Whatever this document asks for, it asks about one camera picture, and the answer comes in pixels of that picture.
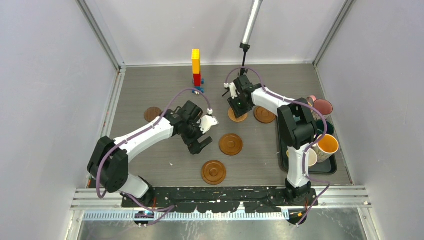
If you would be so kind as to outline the brown ringed coaster front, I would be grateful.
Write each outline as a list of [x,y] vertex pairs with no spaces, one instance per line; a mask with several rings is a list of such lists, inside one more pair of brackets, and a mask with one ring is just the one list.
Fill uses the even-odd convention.
[[209,185],[219,185],[227,176],[225,165],[218,160],[207,161],[200,173],[203,181]]

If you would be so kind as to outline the brown ringed coaster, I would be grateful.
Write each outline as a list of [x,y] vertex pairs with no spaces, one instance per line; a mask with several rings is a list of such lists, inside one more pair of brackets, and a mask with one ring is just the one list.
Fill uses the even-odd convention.
[[254,109],[255,119],[262,124],[270,124],[276,119],[276,115],[264,107],[256,106]]
[[218,160],[207,161],[200,173],[203,181],[209,185],[219,185],[227,176],[225,165]]
[[238,155],[243,149],[242,138],[235,133],[223,135],[218,144],[220,151],[228,156]]

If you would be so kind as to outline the dark walnut coaster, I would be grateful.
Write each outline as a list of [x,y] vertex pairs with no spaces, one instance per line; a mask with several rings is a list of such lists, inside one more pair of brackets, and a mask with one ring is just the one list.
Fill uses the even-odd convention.
[[152,122],[155,118],[159,117],[162,114],[162,110],[159,107],[156,106],[152,106],[149,107],[145,112],[144,112],[144,119],[147,122]]

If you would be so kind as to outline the pink mug maroon inside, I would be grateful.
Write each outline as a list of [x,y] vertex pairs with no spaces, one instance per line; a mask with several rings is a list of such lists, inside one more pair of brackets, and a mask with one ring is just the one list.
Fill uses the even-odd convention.
[[328,119],[334,110],[333,105],[329,101],[317,98],[314,95],[308,96],[306,100],[308,101],[308,104],[319,111],[325,119]]

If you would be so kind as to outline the yellow mug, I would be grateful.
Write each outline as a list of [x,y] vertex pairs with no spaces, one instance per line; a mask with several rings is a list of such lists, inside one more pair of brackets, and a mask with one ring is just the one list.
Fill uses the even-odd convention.
[[[304,156],[303,151],[296,152],[296,151],[292,151],[292,150],[288,149],[286,151],[286,155],[289,158],[289,161],[291,161],[291,159],[292,159],[292,157],[290,156],[291,153],[293,153],[295,159],[299,159],[299,160],[303,159],[303,156]],[[318,155],[313,149],[309,149],[307,151],[307,157],[306,158],[307,158],[306,164],[308,165],[309,168],[314,166],[318,162]]]

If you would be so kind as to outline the black plastic tray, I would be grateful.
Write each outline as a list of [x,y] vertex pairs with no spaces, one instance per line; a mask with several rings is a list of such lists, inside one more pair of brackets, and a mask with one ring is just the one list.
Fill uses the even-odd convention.
[[[283,142],[283,139],[281,138],[280,133],[280,123],[279,120],[276,120],[276,128],[277,128],[277,139],[279,143],[279,166],[280,168],[288,172],[289,171],[289,157],[287,155],[288,147]],[[318,174],[318,175],[332,175],[338,170],[336,157],[335,155],[331,155],[327,159],[325,159],[323,162],[317,162],[315,165],[311,166],[309,168],[310,174]]]

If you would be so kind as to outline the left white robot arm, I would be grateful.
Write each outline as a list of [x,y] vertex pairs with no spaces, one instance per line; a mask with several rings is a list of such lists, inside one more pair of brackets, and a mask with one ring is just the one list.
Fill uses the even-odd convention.
[[219,123],[212,113],[212,109],[204,113],[189,100],[175,110],[165,110],[149,124],[127,135],[115,139],[103,136],[96,143],[87,171],[107,193],[120,192],[133,197],[141,207],[148,207],[154,201],[155,190],[144,178],[130,173],[130,162],[153,145],[174,136],[181,137],[190,154],[199,154],[213,141],[211,137],[199,139]]

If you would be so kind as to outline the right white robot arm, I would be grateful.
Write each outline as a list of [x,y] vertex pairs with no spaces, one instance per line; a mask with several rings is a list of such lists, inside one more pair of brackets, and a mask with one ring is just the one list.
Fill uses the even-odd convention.
[[277,116],[279,138],[289,153],[283,196],[290,205],[303,203],[311,192],[308,151],[314,144],[317,131],[307,101],[281,96],[260,83],[254,85],[246,75],[239,76],[232,83],[225,82],[223,86],[230,92],[227,101],[237,118],[254,107],[262,107]]

